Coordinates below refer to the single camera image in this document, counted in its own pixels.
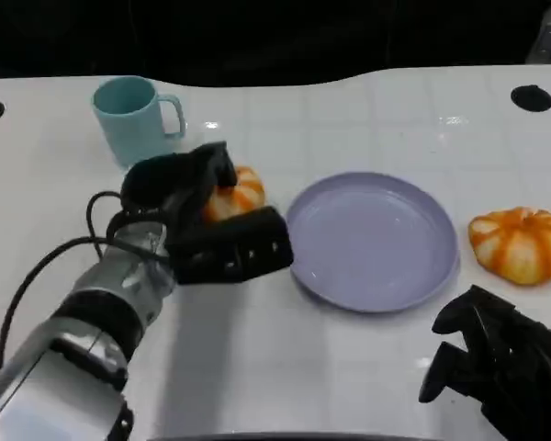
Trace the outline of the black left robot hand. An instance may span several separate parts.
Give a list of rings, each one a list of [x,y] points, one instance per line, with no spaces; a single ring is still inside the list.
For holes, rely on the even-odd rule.
[[[182,181],[163,203],[165,249],[180,285],[234,284],[291,266],[287,225],[271,207],[209,222],[203,211],[215,189],[233,189],[236,172],[224,141],[177,155]]]

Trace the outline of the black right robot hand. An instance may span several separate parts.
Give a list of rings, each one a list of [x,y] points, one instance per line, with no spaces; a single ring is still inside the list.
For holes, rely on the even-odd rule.
[[[483,416],[506,439],[551,440],[551,329],[473,285],[440,310],[432,330],[461,333],[467,347],[440,344],[421,403],[451,389],[479,401]]]

